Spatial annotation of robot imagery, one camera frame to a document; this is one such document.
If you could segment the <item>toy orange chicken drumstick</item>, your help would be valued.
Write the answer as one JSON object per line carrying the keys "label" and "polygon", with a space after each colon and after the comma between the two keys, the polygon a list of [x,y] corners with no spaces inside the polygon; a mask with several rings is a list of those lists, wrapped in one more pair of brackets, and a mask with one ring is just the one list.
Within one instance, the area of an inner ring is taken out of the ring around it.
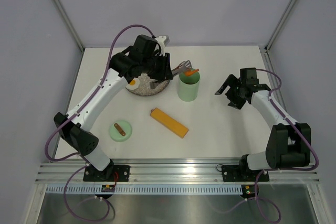
{"label": "toy orange chicken drumstick", "polygon": [[183,73],[186,77],[190,77],[197,72],[199,72],[199,69],[188,69],[188,70],[184,71]]}

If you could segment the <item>toy fried egg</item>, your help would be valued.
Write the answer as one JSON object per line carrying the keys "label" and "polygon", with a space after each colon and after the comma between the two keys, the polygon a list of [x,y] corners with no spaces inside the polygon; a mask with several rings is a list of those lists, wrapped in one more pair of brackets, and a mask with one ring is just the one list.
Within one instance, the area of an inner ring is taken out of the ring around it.
{"label": "toy fried egg", "polygon": [[126,88],[128,90],[135,90],[140,86],[140,80],[138,78],[134,78],[127,86]]}

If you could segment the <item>metal food tongs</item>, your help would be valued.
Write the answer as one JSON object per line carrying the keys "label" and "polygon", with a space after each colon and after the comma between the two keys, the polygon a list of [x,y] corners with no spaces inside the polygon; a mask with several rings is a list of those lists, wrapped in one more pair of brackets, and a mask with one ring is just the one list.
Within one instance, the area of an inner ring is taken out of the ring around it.
{"label": "metal food tongs", "polygon": [[185,72],[187,70],[190,70],[192,68],[192,63],[187,60],[187,61],[182,61],[177,67],[175,67],[172,70],[172,75],[173,77],[179,75],[182,72]]}

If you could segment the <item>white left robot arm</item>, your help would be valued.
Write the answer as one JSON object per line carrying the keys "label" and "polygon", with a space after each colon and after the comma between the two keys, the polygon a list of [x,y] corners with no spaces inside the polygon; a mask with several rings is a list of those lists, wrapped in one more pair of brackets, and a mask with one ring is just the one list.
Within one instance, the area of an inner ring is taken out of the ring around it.
{"label": "white left robot arm", "polygon": [[113,176],[112,160],[90,130],[113,97],[134,78],[145,73],[157,81],[173,79],[170,55],[165,52],[169,41],[166,35],[156,38],[137,36],[132,46],[115,55],[110,54],[101,79],[73,109],[66,114],[57,113],[54,117],[61,138],[95,168],[95,175],[102,181]]}

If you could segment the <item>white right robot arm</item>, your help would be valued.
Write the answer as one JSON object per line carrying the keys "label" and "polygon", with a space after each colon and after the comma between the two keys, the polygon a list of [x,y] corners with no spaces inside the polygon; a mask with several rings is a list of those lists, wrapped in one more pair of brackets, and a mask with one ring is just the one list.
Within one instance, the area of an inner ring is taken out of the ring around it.
{"label": "white right robot arm", "polygon": [[263,152],[246,154],[237,165],[218,165],[224,182],[269,181],[267,172],[278,169],[307,169],[311,160],[311,128],[291,117],[275,100],[267,84],[261,84],[257,68],[242,68],[237,78],[230,74],[217,95],[224,93],[228,106],[242,109],[252,105],[266,121],[270,136]]}

